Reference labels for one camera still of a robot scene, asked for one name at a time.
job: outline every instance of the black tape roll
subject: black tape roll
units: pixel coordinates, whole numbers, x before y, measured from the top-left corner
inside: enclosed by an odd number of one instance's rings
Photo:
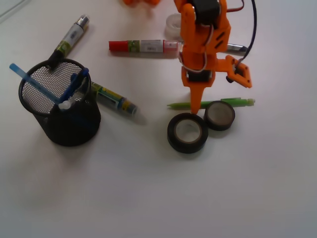
[[[193,141],[185,141],[178,135],[178,128],[181,124],[192,124],[199,130],[199,136]],[[195,153],[203,148],[208,138],[208,127],[204,120],[191,113],[182,113],[175,116],[168,124],[167,139],[170,145],[178,152],[185,154]]]
[[[204,120],[210,129],[223,131],[231,127],[235,117],[236,114],[230,104],[214,101],[207,106]]]

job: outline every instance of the red marker cap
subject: red marker cap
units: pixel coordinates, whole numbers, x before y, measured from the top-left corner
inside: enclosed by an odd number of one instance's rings
[[[109,41],[109,50],[129,52],[128,41]]]

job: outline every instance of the tape roll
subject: tape roll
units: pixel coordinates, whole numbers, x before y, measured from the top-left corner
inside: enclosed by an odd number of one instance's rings
[[[208,126],[195,114],[179,114],[169,122],[167,127],[168,142],[180,153],[196,153],[203,148],[207,138]]]
[[[230,104],[214,101],[207,106],[204,120],[210,129],[224,131],[231,127],[235,117],[236,114]]]
[[[182,16],[179,13],[172,14],[166,19],[166,33],[179,41],[182,41],[180,36]]]

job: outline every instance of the white wire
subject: white wire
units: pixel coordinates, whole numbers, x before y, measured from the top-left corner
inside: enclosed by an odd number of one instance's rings
[[[205,47],[207,47],[207,45],[210,44],[211,39],[212,39],[212,36],[213,36],[213,26],[210,25],[210,27],[211,27],[211,32],[209,33],[208,39],[207,39],[207,41],[206,41],[206,43],[205,43],[205,45],[204,45]],[[202,69],[195,70],[195,69],[191,69],[191,68],[185,66],[184,63],[183,63],[183,55],[182,55],[181,53],[179,53],[178,59],[179,59],[180,63],[183,65],[183,67],[184,67],[185,69],[187,69],[188,71],[191,71],[191,72],[193,72],[193,73],[201,73],[201,72],[203,72],[203,71],[206,69],[206,67],[207,67],[207,63],[208,63],[207,49],[205,49],[205,52],[204,52],[204,66],[202,67]]]

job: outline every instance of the red wire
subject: red wire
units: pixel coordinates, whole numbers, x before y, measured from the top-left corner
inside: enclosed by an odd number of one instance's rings
[[[244,0],[241,0],[242,1],[242,7],[239,7],[239,8],[230,8],[227,10],[227,12],[236,12],[236,11],[241,11],[243,8],[244,8]]]

